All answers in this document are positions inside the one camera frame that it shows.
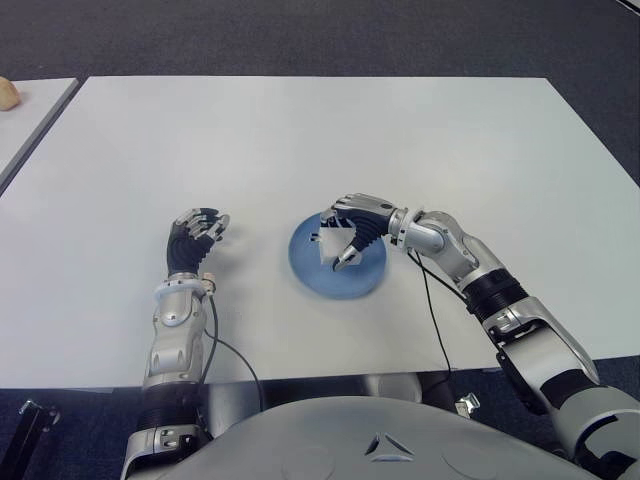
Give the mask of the robot left hand black silver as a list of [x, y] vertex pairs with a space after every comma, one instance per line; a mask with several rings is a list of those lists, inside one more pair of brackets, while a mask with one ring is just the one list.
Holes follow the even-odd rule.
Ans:
[[230, 216], [217, 209], [192, 208], [172, 224], [167, 241], [168, 275], [197, 274], [201, 262], [223, 238]]

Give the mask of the robot right hand black silver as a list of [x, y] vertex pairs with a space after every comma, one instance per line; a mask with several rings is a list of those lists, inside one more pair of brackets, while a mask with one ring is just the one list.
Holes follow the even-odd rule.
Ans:
[[346, 220], [355, 228], [351, 242], [332, 264], [334, 272], [352, 264], [356, 256], [378, 238], [389, 233], [389, 223], [397, 208], [390, 202], [362, 193], [347, 194], [321, 213], [323, 226], [338, 226]]

